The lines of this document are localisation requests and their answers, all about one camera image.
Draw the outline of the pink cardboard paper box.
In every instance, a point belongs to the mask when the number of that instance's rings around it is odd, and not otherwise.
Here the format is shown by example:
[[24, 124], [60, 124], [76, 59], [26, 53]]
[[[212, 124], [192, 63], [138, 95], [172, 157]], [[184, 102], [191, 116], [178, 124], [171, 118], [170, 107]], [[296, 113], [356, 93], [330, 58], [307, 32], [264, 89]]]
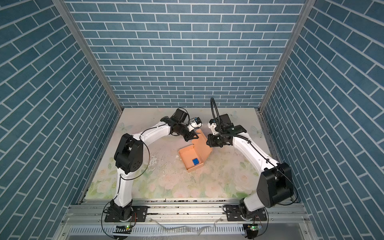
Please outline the pink cardboard paper box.
[[[198, 139], [192, 140], [192, 144], [179, 150], [179, 156], [188, 173], [204, 166], [205, 161], [211, 155], [213, 148], [207, 145], [207, 137], [201, 130], [197, 130]], [[199, 164], [194, 165], [193, 159], [198, 159]]]

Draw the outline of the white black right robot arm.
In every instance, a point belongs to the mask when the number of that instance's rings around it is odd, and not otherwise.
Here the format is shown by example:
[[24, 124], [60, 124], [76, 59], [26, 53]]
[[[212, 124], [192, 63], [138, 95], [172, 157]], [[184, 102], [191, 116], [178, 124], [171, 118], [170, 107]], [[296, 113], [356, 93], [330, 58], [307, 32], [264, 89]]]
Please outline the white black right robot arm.
[[259, 174], [256, 192], [241, 200], [244, 214], [263, 208], [271, 208], [295, 194], [292, 169], [264, 152], [241, 126], [235, 126], [229, 115], [213, 117], [208, 123], [211, 133], [207, 145], [215, 147], [233, 146], [239, 150]]

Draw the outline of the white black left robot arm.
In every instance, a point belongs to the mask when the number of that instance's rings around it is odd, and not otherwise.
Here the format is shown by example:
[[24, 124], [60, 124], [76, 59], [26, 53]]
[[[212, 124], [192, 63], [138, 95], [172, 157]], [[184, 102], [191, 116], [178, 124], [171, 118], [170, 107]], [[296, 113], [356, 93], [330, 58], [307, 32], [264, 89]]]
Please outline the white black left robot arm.
[[171, 117], [163, 117], [156, 125], [137, 134], [122, 135], [114, 160], [117, 167], [117, 190], [112, 206], [126, 209], [132, 205], [134, 174], [144, 161], [149, 145], [168, 135], [182, 136], [186, 142], [198, 139], [196, 129], [202, 126], [199, 117], [191, 118], [188, 111], [178, 108]]

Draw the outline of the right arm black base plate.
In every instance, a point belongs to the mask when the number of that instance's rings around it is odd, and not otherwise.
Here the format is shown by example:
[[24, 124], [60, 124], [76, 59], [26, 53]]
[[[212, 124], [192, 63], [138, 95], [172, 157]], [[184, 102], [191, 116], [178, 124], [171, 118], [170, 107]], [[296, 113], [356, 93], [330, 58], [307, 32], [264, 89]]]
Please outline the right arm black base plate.
[[239, 221], [266, 221], [267, 213], [264, 208], [250, 212], [245, 205], [223, 205], [224, 211], [228, 222]]

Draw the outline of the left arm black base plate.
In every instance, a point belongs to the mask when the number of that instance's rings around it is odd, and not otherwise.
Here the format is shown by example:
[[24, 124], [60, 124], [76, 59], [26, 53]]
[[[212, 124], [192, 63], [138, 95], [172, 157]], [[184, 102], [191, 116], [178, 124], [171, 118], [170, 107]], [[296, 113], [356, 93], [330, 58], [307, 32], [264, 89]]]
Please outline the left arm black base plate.
[[103, 211], [105, 214], [104, 221], [106, 223], [123, 223], [123, 222], [145, 222], [148, 207], [147, 206], [127, 206], [124, 208], [109, 206]]

